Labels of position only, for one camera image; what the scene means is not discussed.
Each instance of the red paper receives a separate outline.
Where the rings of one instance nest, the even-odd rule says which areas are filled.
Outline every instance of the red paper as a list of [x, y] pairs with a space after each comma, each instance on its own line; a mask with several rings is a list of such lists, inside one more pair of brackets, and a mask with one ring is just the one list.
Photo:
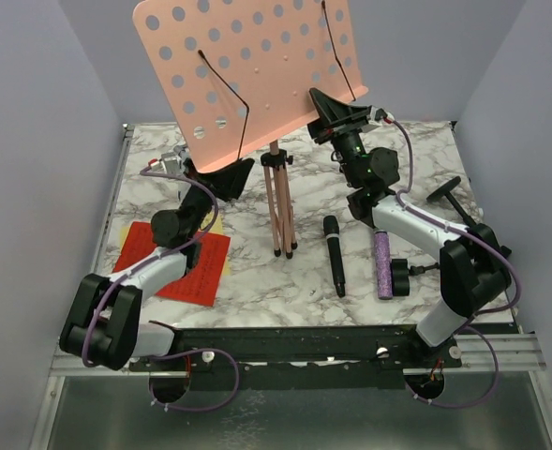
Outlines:
[[[158, 296], [204, 307], [213, 306], [221, 271], [228, 254], [230, 238], [209, 232], [199, 242], [202, 247], [197, 265], [185, 277], [157, 292]], [[133, 222], [113, 272], [119, 272], [137, 263], [148, 256], [155, 247], [151, 224]]]

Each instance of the black microphone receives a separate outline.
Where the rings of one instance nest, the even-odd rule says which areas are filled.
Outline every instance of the black microphone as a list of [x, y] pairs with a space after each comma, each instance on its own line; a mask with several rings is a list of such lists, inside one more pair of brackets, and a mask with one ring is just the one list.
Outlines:
[[332, 265], [332, 279], [336, 287], [338, 297], [344, 297], [344, 267], [342, 266], [342, 252], [340, 251], [340, 229], [334, 216], [323, 218], [323, 233], [328, 243], [330, 252], [330, 264]]

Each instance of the glittery purple tube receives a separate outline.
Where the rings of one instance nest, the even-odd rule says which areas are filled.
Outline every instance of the glittery purple tube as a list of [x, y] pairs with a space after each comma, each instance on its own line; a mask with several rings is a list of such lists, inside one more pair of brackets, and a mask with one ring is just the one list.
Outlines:
[[388, 233], [377, 231], [373, 238], [376, 253], [376, 275], [378, 277], [378, 298], [392, 298], [392, 273], [390, 272], [390, 241]]

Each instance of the perforated panel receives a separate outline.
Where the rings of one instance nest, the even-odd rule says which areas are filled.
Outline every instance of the perforated panel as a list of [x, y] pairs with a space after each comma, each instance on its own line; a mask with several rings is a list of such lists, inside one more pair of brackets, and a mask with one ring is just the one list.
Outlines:
[[[338, 57], [355, 96], [361, 81], [346, 0], [327, 0]], [[308, 90], [352, 96], [319, 0], [146, 0], [134, 24], [201, 172], [233, 162], [249, 104], [242, 155], [316, 119]]]

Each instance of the marble table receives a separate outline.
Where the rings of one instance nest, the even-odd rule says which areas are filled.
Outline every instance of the marble table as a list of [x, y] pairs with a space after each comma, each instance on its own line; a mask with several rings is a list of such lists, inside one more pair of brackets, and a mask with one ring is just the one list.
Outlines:
[[[446, 122], [405, 124], [415, 153], [415, 182], [407, 197], [412, 203], [452, 221], [460, 221], [444, 201], [428, 204], [425, 197], [443, 182], [460, 175], [455, 195], [473, 216], [478, 208]], [[408, 175], [407, 148], [395, 127], [381, 127], [363, 135], [366, 149], [385, 146], [398, 151], [401, 180]], [[101, 255], [101, 273], [109, 274], [119, 256], [120, 231], [132, 221], [150, 221], [165, 208], [178, 206], [178, 188], [173, 181], [138, 175], [152, 158], [159, 158], [184, 139], [175, 124], [136, 126], [121, 179], [115, 208], [111, 213], [107, 244]], [[379, 300], [376, 291], [372, 233], [354, 220], [346, 196], [351, 190], [336, 163], [330, 160], [332, 147], [313, 143], [306, 128], [280, 141], [294, 155], [289, 167], [292, 204], [298, 249], [294, 257], [276, 258], [273, 252], [263, 170], [257, 163], [241, 198], [221, 202], [224, 233], [231, 238], [228, 254], [231, 274], [220, 280], [213, 307], [200, 307], [152, 297], [142, 306], [141, 321], [158, 320], [179, 327], [268, 327], [320, 325], [374, 325], [417, 323], [440, 300], [440, 273], [430, 271], [410, 279], [410, 295]], [[250, 155], [259, 161], [266, 148]], [[322, 220], [334, 214], [340, 223], [347, 295], [337, 297], [331, 280], [330, 263]], [[430, 264], [422, 250], [390, 235], [393, 258], [408, 258], [410, 264]], [[494, 306], [506, 304], [505, 295]], [[509, 323], [510, 311], [479, 319], [486, 323]]]

